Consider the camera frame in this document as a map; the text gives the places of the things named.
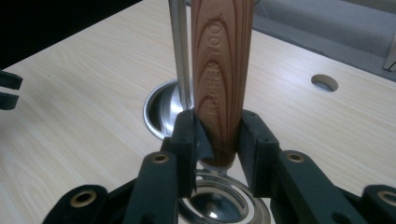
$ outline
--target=wooden desk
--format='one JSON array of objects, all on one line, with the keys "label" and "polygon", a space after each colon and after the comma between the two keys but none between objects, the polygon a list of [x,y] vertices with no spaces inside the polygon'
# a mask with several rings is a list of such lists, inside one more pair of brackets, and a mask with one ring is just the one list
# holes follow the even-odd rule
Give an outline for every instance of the wooden desk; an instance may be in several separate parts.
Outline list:
[{"label": "wooden desk", "polygon": [[[70,189],[113,190],[160,149],[143,104],[176,77],[168,5],[145,0],[6,71],[24,81],[0,111],[1,223],[38,223]],[[319,90],[316,74],[339,89]],[[253,32],[245,108],[335,185],[396,187],[396,83]],[[237,163],[230,174],[244,181]]]}]

